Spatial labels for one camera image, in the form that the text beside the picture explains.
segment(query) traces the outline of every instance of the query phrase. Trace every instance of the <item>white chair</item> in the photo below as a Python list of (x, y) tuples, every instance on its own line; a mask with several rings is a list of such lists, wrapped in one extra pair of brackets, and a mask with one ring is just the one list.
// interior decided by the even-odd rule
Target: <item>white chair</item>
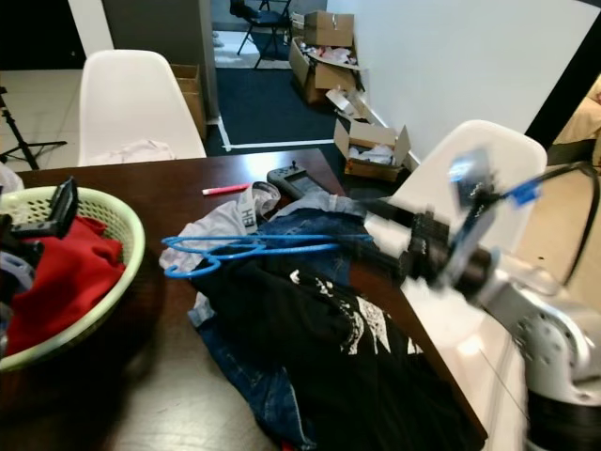
[(84, 65), (80, 99), (79, 165), (149, 139), (178, 159), (207, 154), (169, 64), (160, 54), (108, 50)]
[[(456, 230), (465, 218), (455, 204), (448, 171), (455, 157), (475, 148), (484, 148), (495, 180), (500, 188), (510, 188), (545, 170), (547, 154), (535, 141), (502, 126), (473, 120), (465, 122), (446, 136), (428, 155), (390, 202), (414, 210), (431, 208), (449, 220)], [(532, 204), (517, 209), (505, 202), (497, 209), (497, 218), (484, 236), (485, 247), (515, 251), (528, 223)], [(371, 218), (366, 228), (384, 252), (398, 257), (407, 248), (408, 230), (380, 218)], [(407, 280), (402, 287), (408, 301), (439, 348), (452, 348), (475, 333), (485, 314), (468, 306), (452, 290), (430, 291), (424, 283)]]

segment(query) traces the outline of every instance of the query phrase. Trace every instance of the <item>wooden table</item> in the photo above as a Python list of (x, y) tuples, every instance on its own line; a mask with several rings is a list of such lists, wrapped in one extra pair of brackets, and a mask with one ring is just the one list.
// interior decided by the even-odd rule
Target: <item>wooden table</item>
[[(73, 175), (82, 187), (121, 198), (142, 220), (146, 255), (130, 289), (94, 334), (51, 360), (0, 375), (0, 449), (277, 449), (188, 321), (194, 289), (166, 279), (158, 259), (161, 238), (238, 198), (203, 197), (203, 188), (265, 179), (268, 171), (292, 160), (332, 192), (343, 193), (319, 150), (21, 174), (26, 187), (56, 185)], [(351, 280), (415, 339), (439, 375), (452, 383), (484, 438), (480, 422), (397, 287), (358, 264)]]

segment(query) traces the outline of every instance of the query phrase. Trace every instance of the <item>blue hanger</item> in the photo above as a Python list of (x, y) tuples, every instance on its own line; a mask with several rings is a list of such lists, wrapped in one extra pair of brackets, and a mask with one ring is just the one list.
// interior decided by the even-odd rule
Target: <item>blue hanger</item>
[[(231, 244), (224, 244), (216, 246), (210, 249), (192, 249), (179, 245), (183, 241), (223, 241), (223, 240), (235, 240)], [(201, 275), (209, 274), (217, 271), (222, 266), (222, 260), (236, 260), (239, 258), (246, 257), (258, 257), (258, 256), (281, 256), (281, 255), (292, 255), (292, 254), (310, 254), (314, 252), (333, 251), (340, 248), (340, 245), (335, 242), (326, 242), (323, 244), (311, 244), (308, 246), (297, 246), (297, 247), (281, 247), (274, 249), (267, 249), (267, 245), (258, 242), (244, 242), (244, 241), (263, 241), (263, 240), (288, 240), (288, 241), (340, 241), (340, 240), (362, 240), (371, 241), (372, 237), (369, 235), (243, 235), (243, 236), (226, 236), (226, 237), (169, 237), (164, 238), (161, 242), (172, 249), (177, 251), (187, 252), (189, 254), (200, 254), (203, 259), (209, 264), (206, 268), (200, 270), (194, 270), (189, 272), (178, 272), (177, 265), (170, 266), (165, 270), (167, 277), (176, 279), (191, 279)], [(221, 249), (239, 249), (240, 252), (236, 254), (227, 255), (215, 255), (216, 252)]]

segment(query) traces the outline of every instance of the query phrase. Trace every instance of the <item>laundry basket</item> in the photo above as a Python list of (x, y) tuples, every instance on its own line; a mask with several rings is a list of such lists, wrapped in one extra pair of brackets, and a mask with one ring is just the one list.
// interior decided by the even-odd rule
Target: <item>laundry basket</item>
[[(50, 199), (54, 190), (55, 187), (47, 186), (3, 194), (0, 199), (0, 213), (10, 214), (15, 224), (41, 221), (50, 212)], [(107, 225), (104, 236), (123, 243), (122, 260), (126, 269), (116, 285), (85, 316), (52, 338), (5, 357), (0, 361), (0, 371), (48, 358), (93, 332), (108, 317), (140, 268), (144, 255), (145, 234), (140, 218), (135, 212), (125, 202), (100, 191), (79, 188), (78, 195), (78, 214), (104, 222)]]

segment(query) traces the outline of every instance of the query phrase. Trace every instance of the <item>blue jeans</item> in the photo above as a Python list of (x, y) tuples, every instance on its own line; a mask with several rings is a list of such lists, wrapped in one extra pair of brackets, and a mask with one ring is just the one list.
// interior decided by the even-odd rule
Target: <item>blue jeans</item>
[[(263, 235), (361, 234), (364, 210), (346, 197), (307, 195), (294, 202), (271, 221), (258, 228)], [(269, 246), (289, 246), (290, 242), (267, 242)], [(294, 256), (341, 285), (348, 285), (349, 260), (338, 251)], [(249, 403), (256, 421), (269, 434), (302, 450), (316, 448), (310, 424), (302, 421), (294, 388), (285, 368), (266, 361), (223, 336), (219, 318), (207, 298), (190, 310), (188, 316), (202, 336), (211, 356), (227, 379)]]

